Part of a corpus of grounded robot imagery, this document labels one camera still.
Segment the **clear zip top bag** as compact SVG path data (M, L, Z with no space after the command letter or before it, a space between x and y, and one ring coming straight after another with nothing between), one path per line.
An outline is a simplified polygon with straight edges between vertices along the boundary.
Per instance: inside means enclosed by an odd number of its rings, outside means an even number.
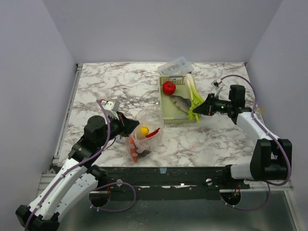
M141 109L134 119L140 124L126 138L125 150L134 162L138 162L159 146L164 133L164 120L158 103Z

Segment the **red fake chili pepper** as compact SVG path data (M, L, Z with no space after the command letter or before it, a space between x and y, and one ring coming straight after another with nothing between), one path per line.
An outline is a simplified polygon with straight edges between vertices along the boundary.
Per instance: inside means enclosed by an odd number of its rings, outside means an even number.
M147 139L150 139L150 138L154 137L159 131L160 131L160 128L157 128L155 131L153 131L152 133L149 133L149 134L146 135L145 137L146 137Z

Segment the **grey fake fish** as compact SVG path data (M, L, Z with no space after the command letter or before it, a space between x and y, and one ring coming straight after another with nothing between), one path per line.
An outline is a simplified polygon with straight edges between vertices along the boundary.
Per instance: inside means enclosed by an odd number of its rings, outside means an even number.
M170 99L179 110L188 114L189 109L192 105L190 99L186 99L178 95L171 95Z

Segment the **green fake vegetable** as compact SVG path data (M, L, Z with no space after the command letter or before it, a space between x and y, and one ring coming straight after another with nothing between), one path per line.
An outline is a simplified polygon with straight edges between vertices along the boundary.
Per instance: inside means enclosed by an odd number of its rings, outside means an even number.
M199 115L197 113L194 113L193 109L200 106L204 102L204 99L201 97L196 88L195 80L192 74L187 74L185 76L184 83L190 93L190 99L191 99L191 106L188 110L189 119L191 121L196 120L198 123L200 123Z

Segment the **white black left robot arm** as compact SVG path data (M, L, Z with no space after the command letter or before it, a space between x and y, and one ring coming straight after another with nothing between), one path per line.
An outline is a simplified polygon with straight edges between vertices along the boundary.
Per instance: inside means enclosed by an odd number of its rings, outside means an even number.
M90 191L102 190L106 172L94 162L108 142L117 135L129 136L139 121L119 113L119 119L92 116L84 127L84 134L75 143L65 163L29 205L20 205L16 216L26 231L56 231L68 211Z

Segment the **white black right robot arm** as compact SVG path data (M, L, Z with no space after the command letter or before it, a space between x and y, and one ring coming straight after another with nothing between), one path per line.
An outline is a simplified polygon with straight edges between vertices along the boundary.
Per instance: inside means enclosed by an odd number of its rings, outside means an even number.
M227 167L221 177L222 185L233 188L239 180L287 180L291 174L292 144L281 139L263 126L250 107L245 106L245 87L231 85L229 99L220 100L211 93L206 100L193 110L194 113L213 116L226 114L235 125L240 127L255 145L249 163Z

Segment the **red fake apple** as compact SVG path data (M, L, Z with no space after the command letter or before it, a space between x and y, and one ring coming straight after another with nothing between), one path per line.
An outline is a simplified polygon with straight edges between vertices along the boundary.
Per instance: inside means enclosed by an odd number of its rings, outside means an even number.
M171 81L166 81L162 86L162 90L165 95L172 95L176 91L176 85Z

